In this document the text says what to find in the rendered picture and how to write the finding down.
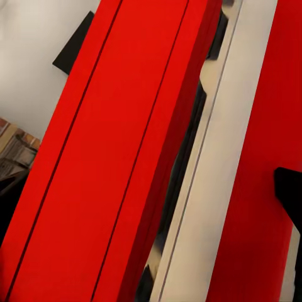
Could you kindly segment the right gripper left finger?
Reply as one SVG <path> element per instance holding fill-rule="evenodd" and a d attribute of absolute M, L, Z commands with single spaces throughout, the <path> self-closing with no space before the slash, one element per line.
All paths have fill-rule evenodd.
<path fill-rule="evenodd" d="M 0 180 L 0 246 L 8 230 L 31 169 L 15 172 Z"/>

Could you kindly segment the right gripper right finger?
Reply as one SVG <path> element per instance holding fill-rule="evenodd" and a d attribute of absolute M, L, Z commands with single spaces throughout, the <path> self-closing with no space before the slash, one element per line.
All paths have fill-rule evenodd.
<path fill-rule="evenodd" d="M 276 196 L 302 236 L 302 172 L 278 167 L 274 180 Z"/>

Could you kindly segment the radio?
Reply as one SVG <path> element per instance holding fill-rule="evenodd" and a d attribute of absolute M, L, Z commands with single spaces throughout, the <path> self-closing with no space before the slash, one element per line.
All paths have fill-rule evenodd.
<path fill-rule="evenodd" d="M 0 302 L 279 302 L 302 0 L 101 0 L 41 143 Z"/>

